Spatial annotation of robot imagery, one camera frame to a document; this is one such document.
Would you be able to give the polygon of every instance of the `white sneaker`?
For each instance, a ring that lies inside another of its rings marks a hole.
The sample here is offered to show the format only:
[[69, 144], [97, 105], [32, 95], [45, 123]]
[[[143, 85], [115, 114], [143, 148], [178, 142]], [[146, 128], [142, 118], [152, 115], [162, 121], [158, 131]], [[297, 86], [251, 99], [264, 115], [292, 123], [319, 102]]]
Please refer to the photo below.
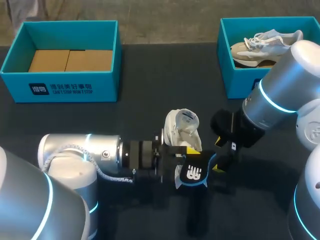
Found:
[[237, 63], [256, 67], [265, 60], [277, 62], [292, 44], [302, 39], [303, 33], [300, 30], [284, 34], [273, 29], [257, 33], [253, 38], [244, 38], [244, 42], [234, 44], [230, 50]]
[[171, 110], [165, 118], [164, 142], [168, 146], [188, 146], [201, 152], [201, 140], [197, 131], [198, 116], [188, 109]]

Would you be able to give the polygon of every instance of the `teal box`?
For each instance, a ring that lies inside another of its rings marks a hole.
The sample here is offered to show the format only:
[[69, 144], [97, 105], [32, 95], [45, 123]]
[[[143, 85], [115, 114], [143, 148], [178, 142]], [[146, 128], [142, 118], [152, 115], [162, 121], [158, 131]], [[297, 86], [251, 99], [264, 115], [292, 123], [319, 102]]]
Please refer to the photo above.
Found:
[[[36, 50], [112, 50], [111, 70], [28, 72]], [[16, 103], [116, 102], [121, 52], [117, 21], [24, 22], [0, 73]]]
[[224, 88], [229, 99], [244, 99], [271, 69], [236, 68], [230, 47], [253, 38], [256, 33], [275, 29], [279, 33], [303, 32], [303, 39], [320, 45], [320, 25], [312, 16], [222, 18], [217, 40], [217, 55]]

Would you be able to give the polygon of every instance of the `gray floor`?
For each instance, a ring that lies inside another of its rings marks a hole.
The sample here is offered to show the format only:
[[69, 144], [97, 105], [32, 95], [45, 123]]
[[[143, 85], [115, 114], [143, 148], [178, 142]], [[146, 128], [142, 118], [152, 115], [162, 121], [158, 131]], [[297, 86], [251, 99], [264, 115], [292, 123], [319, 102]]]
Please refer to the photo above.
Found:
[[[0, 46], [13, 39], [0, 0]], [[315, 16], [320, 0], [46, 0], [50, 20], [118, 20], [126, 44], [216, 42], [220, 18]]]

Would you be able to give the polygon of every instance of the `box logo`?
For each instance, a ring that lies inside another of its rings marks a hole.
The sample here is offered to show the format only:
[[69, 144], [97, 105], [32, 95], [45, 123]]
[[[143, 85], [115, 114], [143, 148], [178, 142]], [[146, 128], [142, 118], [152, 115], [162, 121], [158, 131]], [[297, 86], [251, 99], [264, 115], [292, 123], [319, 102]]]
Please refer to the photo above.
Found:
[[44, 83], [29, 83], [33, 95], [49, 95], [47, 86]]
[[256, 78], [254, 81], [253, 81], [253, 85], [252, 85], [252, 88], [251, 90], [255, 89], [256, 86], [258, 86], [258, 84], [260, 83], [262, 78]]

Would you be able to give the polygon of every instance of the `cable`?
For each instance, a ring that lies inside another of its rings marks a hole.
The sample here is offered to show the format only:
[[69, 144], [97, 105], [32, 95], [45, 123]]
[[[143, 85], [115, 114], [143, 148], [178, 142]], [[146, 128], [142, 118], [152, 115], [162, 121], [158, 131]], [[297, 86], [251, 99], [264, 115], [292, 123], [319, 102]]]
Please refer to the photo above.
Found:
[[109, 176], [109, 175], [104, 174], [101, 171], [100, 167], [98, 166], [97, 162], [94, 160], [94, 158], [90, 154], [90, 152], [87, 151], [86, 149], [84, 149], [82, 146], [75, 145], [75, 144], [64, 145], [64, 146], [58, 148], [57, 150], [55, 150], [44, 161], [44, 165], [43, 165], [42, 171], [47, 173], [49, 168], [50, 168], [52, 160], [57, 156], [57, 154], [60, 154], [61, 152], [63, 152], [66, 149], [75, 149], [75, 150], [81, 151], [84, 155], [87, 156], [87, 160], [94, 165], [94, 167], [96, 169], [96, 172], [100, 175], [100, 177], [102, 177], [105, 180], [108, 180], [108, 181], [111, 181], [111, 182], [122, 182], [122, 183], [130, 183], [130, 184], [132, 184], [134, 182], [133, 179], [129, 178], [129, 177], [114, 177], [114, 176]]

